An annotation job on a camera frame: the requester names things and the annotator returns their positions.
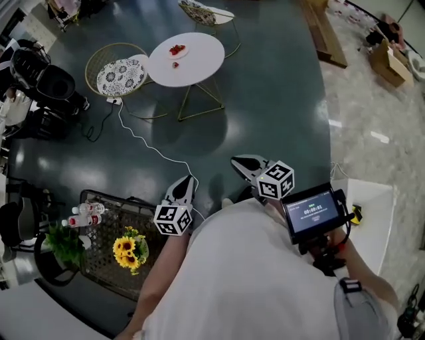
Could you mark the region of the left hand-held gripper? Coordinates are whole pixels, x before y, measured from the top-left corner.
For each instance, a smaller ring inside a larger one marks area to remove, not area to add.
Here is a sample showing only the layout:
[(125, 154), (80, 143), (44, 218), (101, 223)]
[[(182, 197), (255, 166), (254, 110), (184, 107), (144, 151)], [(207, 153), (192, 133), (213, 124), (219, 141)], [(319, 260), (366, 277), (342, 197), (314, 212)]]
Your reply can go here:
[(194, 193), (195, 179), (192, 175), (181, 177), (168, 188), (153, 217), (162, 235), (182, 236), (185, 233), (193, 221), (191, 211)]

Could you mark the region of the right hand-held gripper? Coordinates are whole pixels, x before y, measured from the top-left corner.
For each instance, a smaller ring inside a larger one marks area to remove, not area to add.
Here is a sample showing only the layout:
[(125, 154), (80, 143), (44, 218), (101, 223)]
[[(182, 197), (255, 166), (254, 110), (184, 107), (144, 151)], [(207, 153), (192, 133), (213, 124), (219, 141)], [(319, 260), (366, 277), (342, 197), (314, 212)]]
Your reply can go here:
[(295, 171), (282, 161), (260, 155), (237, 155), (230, 159), (230, 164), (264, 199), (278, 201), (295, 187)]

